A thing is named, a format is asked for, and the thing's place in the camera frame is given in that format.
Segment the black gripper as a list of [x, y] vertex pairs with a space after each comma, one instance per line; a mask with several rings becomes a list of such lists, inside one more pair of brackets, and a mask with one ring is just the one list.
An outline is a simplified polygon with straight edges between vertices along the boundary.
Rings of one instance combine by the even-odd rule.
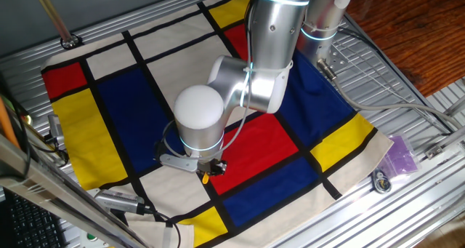
[[198, 162], [198, 171], [201, 176], [209, 177], [208, 172], [213, 172], [213, 176], [220, 176], [225, 173], [226, 169], [227, 162], [225, 160], [212, 159]]

